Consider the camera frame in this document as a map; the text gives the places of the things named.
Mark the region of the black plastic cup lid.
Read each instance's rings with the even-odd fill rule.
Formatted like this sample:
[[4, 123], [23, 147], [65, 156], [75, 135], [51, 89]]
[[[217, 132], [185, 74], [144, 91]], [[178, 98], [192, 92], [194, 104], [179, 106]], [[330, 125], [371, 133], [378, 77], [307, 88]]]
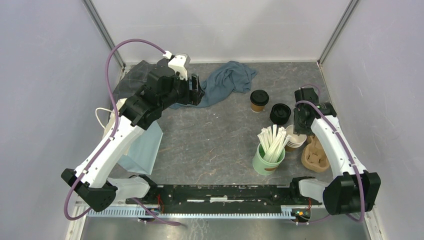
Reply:
[[257, 89], [250, 94], [249, 99], [256, 106], [265, 106], [268, 104], [270, 97], [265, 90]]

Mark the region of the brown paper coffee cup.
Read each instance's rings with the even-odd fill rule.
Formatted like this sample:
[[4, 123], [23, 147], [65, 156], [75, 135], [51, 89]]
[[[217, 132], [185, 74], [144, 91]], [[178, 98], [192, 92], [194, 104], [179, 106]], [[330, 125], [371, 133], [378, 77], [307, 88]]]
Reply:
[[265, 106], [264, 105], [256, 105], [254, 103], [251, 103], [250, 108], [253, 112], [260, 113], [264, 110]]

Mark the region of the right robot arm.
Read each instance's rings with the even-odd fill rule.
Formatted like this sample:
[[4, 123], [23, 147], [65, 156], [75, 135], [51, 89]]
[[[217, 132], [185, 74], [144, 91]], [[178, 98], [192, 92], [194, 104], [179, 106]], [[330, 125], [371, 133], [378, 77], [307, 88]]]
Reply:
[[333, 180], [326, 183], [314, 177], [295, 177], [289, 199], [302, 204], [308, 198], [322, 203], [329, 215], [346, 215], [356, 222], [373, 209], [381, 178], [361, 163], [348, 144], [337, 113], [330, 102], [320, 102], [312, 87], [294, 92], [294, 133], [314, 135], [329, 160]]

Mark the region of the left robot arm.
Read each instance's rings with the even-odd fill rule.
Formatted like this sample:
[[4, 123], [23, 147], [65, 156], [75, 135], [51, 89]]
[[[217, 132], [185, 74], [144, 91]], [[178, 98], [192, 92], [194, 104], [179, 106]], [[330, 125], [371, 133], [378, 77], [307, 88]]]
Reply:
[[198, 105], [204, 96], [199, 76], [184, 77], [168, 66], [153, 68], [134, 95], [116, 113], [117, 121], [92, 154], [76, 169], [66, 168], [61, 178], [95, 212], [114, 201], [138, 198], [153, 203], [157, 190], [142, 177], [110, 178], [126, 149], [173, 104]]

